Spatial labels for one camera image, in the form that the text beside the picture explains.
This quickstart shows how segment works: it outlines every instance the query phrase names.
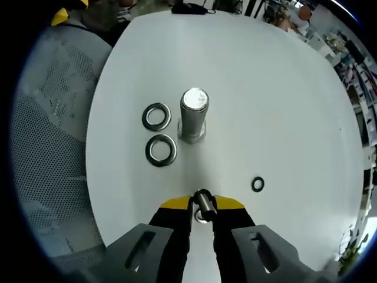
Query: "table surface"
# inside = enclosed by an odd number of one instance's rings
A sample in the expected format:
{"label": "table surface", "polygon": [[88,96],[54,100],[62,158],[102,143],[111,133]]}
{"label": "table surface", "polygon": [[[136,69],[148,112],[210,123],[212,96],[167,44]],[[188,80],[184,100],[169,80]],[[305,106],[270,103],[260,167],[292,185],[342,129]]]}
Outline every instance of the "table surface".
{"label": "table surface", "polygon": [[[207,135],[194,146],[177,138],[181,95],[210,96]],[[149,164],[144,149],[156,133],[144,109],[171,109],[161,133],[178,148],[173,164]],[[355,223],[363,154],[347,93],[331,65],[310,46],[272,25],[224,12],[136,18],[101,74],[90,111],[87,181],[106,245],[148,223],[170,198],[206,188],[241,201],[320,269]],[[262,192],[251,190],[255,176]],[[193,221],[184,281],[220,280],[211,224]]]}

